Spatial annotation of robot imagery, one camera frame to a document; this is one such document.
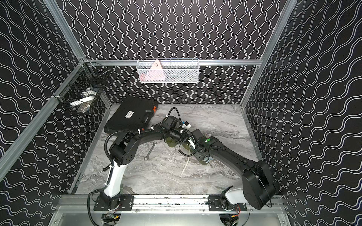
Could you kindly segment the olive green shoe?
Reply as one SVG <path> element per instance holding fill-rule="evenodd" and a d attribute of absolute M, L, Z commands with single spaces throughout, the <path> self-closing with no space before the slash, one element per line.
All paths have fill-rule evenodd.
<path fill-rule="evenodd" d="M 184 168 L 183 168 L 183 170 L 182 170 L 182 172 L 181 172 L 181 174 L 180 174 L 180 178 L 181 178 L 182 175 L 184 174 L 187 166 L 188 166 L 190 157 L 192 157 L 192 156 L 195 157 L 195 156 L 196 156 L 196 150 L 194 149 L 193 143 L 191 143 L 191 144 L 189 144 L 189 143 L 187 143 L 187 144 L 186 144 L 186 143 L 183 143 L 183 144 L 182 144 L 182 146 L 184 147 L 184 149 L 187 150 L 188 153 L 184 153 L 183 151 L 181 151 L 181 150 L 180 150 L 180 146 L 181 146 L 181 145 L 179 145 L 179 150 L 178 150 L 179 153 L 181 153 L 183 156 L 187 157 L 186 164 L 185 164 L 185 166 L 184 166 Z M 213 157 L 212 157 L 212 156 L 204 156 L 204 157 L 202 158 L 201 164 L 203 164 L 203 165 L 209 164 L 212 160 L 213 160 Z"/>
<path fill-rule="evenodd" d="M 166 138 L 164 141 L 165 141 L 165 142 L 167 143 L 167 145 L 168 145 L 169 147 L 171 147 L 171 148 L 174 148 L 174 147 L 177 146 L 177 141 L 174 140 L 173 138 L 168 137 L 168 138 Z"/>

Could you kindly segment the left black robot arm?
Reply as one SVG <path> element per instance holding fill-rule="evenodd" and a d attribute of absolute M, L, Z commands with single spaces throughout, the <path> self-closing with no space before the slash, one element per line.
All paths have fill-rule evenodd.
<path fill-rule="evenodd" d="M 105 153 L 110 160 L 110 172 L 101 196 L 112 199 L 120 194 L 121 182 L 127 165 L 135 158 L 138 147 L 151 141 L 170 138 L 176 144 L 190 144 L 198 147 L 191 131 L 182 127 L 179 119 L 168 116 L 148 130 L 121 130 L 110 134 L 104 144 Z"/>

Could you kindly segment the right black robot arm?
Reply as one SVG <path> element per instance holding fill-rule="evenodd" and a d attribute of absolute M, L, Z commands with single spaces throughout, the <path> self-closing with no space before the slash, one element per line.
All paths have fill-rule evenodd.
<path fill-rule="evenodd" d="M 240 177 L 240 181 L 220 194 L 224 208 L 230 209 L 239 203 L 249 203 L 253 208 L 260 210 L 271 202 L 277 188 L 265 162 L 247 159 L 226 147 L 219 139 L 204 136 L 200 130 L 194 130 L 192 134 L 198 143 L 194 156 L 201 164 L 206 165 L 212 160 L 218 160 Z"/>

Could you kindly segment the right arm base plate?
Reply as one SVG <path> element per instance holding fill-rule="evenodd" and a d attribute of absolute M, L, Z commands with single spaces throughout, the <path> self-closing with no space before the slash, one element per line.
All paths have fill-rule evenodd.
<path fill-rule="evenodd" d="M 209 195 L 206 204 L 210 211 L 247 211 L 247 206 L 243 203 L 231 204 L 221 195 Z"/>

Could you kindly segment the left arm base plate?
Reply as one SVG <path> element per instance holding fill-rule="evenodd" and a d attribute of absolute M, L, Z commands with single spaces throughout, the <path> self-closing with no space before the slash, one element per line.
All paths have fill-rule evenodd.
<path fill-rule="evenodd" d="M 116 195 L 113 198 L 99 196 L 93 207 L 94 211 L 131 211 L 133 207 L 133 195 Z"/>

